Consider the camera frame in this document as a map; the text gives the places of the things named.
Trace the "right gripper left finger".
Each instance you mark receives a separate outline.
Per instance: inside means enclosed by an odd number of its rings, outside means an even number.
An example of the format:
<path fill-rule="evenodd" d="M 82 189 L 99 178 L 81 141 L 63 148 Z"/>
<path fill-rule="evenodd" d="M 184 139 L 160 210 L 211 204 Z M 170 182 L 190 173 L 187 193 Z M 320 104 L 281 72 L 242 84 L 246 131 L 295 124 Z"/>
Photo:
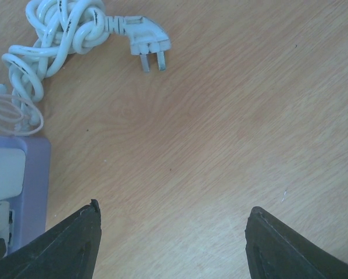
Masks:
<path fill-rule="evenodd" d="M 93 199 L 38 238 L 0 260 L 0 278 L 92 278 L 101 242 Z"/>

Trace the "small white charger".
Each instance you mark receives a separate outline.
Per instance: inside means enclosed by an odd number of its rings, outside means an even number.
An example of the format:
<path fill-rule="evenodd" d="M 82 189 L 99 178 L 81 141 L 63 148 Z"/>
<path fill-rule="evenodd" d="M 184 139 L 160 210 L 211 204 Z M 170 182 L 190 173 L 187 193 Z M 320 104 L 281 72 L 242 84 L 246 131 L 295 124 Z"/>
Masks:
<path fill-rule="evenodd" d="M 0 148 L 0 201 L 21 194 L 25 163 L 21 149 Z"/>

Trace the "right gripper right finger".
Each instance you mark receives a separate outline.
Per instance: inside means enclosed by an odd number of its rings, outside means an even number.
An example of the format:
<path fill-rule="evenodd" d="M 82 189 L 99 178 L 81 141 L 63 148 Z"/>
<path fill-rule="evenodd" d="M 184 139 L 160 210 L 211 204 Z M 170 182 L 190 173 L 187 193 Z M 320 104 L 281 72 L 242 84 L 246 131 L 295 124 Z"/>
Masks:
<path fill-rule="evenodd" d="M 322 250 L 259 206 L 247 220 L 251 278 L 348 278 L 348 264 Z"/>

